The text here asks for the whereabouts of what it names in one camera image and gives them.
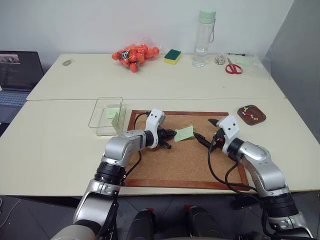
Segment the orange ball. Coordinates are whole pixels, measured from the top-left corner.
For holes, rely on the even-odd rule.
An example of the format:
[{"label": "orange ball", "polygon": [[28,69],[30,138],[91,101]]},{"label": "orange ball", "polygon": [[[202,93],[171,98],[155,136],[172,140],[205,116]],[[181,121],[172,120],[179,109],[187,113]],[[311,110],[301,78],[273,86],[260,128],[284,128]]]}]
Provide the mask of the orange ball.
[{"label": "orange ball", "polygon": [[137,66],[137,64],[136,64],[135,62],[132,62],[132,63],[130,64],[130,70],[131,70],[131,72],[133,72],[133,73],[136,73],[136,72],[138,71],[138,66]]},{"label": "orange ball", "polygon": [[120,62],[122,63],[123,66],[129,67],[129,60],[128,59],[121,59]]},{"label": "orange ball", "polygon": [[143,64],[144,61],[145,61],[145,57],[144,57],[144,55],[141,54],[141,53],[137,53],[137,54],[136,54],[136,58],[137,58],[137,60],[138,60],[138,62],[139,62],[140,64]]},{"label": "orange ball", "polygon": [[140,54],[145,54],[146,50],[143,47],[137,47],[136,51]]},{"label": "orange ball", "polygon": [[148,46],[145,45],[145,44],[141,44],[140,46],[141,46],[145,51],[148,51],[148,49],[149,49]]},{"label": "orange ball", "polygon": [[119,52],[115,52],[112,54],[112,59],[113,60],[119,60],[121,57],[121,54]]},{"label": "orange ball", "polygon": [[144,59],[150,59],[150,58],[152,58],[154,55],[151,53],[146,53],[145,55],[144,55]]},{"label": "orange ball", "polygon": [[129,62],[134,63],[137,61],[137,54],[135,52],[130,51],[129,54]]},{"label": "orange ball", "polygon": [[154,55],[158,55],[160,52],[159,48],[157,48],[157,47],[152,48],[152,50],[153,50]]},{"label": "orange ball", "polygon": [[129,46],[126,46],[126,47],[124,48],[124,50],[125,50],[125,51],[128,51],[128,50],[131,50],[131,49],[135,49],[136,47],[137,47],[137,45],[131,44],[131,45],[129,45]]}]

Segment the cork board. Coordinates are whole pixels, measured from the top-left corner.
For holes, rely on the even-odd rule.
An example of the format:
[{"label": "cork board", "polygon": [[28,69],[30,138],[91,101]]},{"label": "cork board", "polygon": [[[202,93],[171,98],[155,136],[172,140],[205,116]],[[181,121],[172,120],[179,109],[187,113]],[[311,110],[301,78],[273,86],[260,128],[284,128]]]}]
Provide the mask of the cork board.
[{"label": "cork board", "polygon": [[[128,130],[132,130],[135,118],[145,110],[133,110],[131,113]],[[165,111],[166,119],[161,125],[164,129],[182,129],[193,126],[193,131],[203,135],[209,142],[218,130],[208,119],[221,119],[227,112],[186,112]],[[144,130],[147,116],[142,115],[136,122],[135,129]],[[166,188],[197,188],[221,189],[228,187],[218,182],[210,173],[208,166],[208,149],[200,144],[195,137],[175,142],[168,141],[171,149],[164,146],[145,148],[141,151],[140,164],[130,173],[125,180],[128,187],[166,187]],[[127,167],[130,169],[139,159],[135,153]],[[211,164],[215,174],[220,179],[225,179],[225,174],[235,162],[228,158],[220,149],[211,154]],[[242,164],[234,169],[228,177],[230,183],[248,184],[247,175]]]}]

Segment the scissor handle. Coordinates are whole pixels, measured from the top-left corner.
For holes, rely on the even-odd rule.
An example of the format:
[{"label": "scissor handle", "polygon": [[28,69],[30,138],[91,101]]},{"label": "scissor handle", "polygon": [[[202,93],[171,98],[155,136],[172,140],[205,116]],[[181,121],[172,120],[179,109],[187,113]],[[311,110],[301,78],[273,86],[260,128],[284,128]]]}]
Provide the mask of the scissor handle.
[{"label": "scissor handle", "polygon": [[242,74],[243,69],[237,64],[228,64],[227,66],[225,66],[225,71],[228,74]]}]

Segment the yellow sponge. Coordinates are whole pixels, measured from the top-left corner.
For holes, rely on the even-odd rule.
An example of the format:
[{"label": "yellow sponge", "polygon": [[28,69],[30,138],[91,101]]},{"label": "yellow sponge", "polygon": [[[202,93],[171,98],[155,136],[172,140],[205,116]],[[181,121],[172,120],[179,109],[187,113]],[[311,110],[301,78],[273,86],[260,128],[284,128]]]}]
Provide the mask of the yellow sponge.
[{"label": "yellow sponge", "polygon": [[181,57],[181,51],[171,49],[165,56],[164,62],[167,64],[176,64]]}]

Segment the scissors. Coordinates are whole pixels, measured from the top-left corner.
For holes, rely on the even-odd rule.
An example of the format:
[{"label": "scissors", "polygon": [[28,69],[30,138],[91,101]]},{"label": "scissors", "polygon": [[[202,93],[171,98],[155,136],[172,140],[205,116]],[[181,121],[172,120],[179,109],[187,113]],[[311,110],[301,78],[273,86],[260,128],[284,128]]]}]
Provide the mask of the scissors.
[{"label": "scissors", "polygon": [[239,65],[233,64],[230,59],[228,58],[229,64],[225,66],[225,71],[228,74],[242,74],[242,68]]}]

